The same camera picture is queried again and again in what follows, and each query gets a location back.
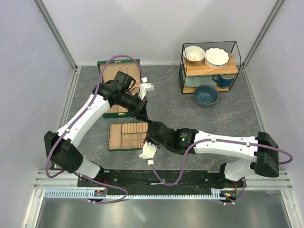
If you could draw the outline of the green jewelry tray insert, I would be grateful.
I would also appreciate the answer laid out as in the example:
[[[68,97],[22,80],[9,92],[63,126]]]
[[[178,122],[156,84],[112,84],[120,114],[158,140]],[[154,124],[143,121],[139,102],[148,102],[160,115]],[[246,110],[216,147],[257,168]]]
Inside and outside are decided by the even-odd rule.
[[[144,146],[148,123],[112,123],[109,132],[109,151],[140,150]]]

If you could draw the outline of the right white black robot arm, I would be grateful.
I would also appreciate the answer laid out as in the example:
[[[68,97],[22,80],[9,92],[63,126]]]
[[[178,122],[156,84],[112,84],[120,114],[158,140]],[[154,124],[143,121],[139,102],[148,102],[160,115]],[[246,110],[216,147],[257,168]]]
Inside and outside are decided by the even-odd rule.
[[[139,157],[153,165],[158,148],[183,156],[193,153],[237,158],[237,161],[223,164],[220,168],[217,179],[223,187],[252,174],[267,178],[279,177],[278,145],[265,132],[259,132],[256,137],[229,137],[190,128],[174,130],[161,122],[150,121]]]

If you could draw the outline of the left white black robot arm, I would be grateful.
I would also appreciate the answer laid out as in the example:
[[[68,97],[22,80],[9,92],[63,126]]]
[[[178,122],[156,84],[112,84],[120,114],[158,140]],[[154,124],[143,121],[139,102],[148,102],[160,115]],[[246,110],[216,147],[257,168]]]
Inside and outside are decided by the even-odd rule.
[[[146,92],[154,89],[151,83],[141,83],[139,92],[132,95],[129,86],[135,82],[130,75],[117,72],[113,80],[99,81],[92,95],[74,117],[55,133],[49,131],[44,136],[47,162],[46,170],[51,162],[69,173],[87,176],[94,187],[104,182],[102,168],[86,159],[78,151],[78,146],[93,124],[113,105],[126,108],[137,120],[148,121],[146,112]]]

